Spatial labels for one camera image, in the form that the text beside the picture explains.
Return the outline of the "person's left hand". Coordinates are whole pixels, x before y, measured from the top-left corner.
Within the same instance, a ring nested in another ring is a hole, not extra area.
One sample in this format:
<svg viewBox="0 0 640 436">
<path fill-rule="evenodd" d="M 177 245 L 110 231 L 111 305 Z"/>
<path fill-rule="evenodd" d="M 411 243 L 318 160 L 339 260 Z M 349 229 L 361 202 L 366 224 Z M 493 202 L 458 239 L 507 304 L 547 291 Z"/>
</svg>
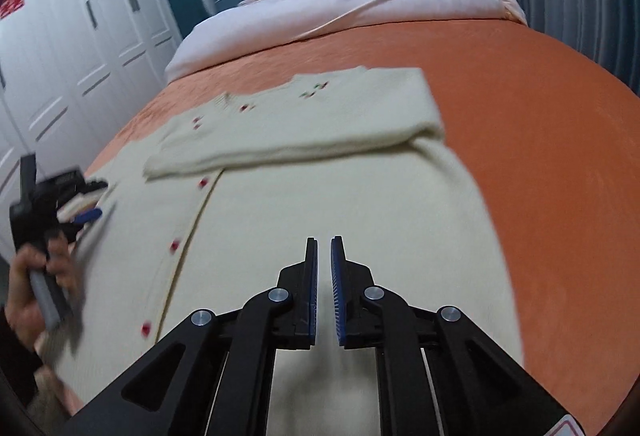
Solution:
<svg viewBox="0 0 640 436">
<path fill-rule="evenodd" d="M 46 324 L 32 290 L 29 276 L 33 271 L 45 270 L 55 278 L 62 290 L 74 294 L 78 290 L 78 271 L 70 254 L 70 246 L 62 232 L 48 240 L 49 256 L 30 244 L 15 254 L 9 272 L 9 291 L 4 312 L 9 327 L 29 350 L 46 330 Z"/>
</svg>

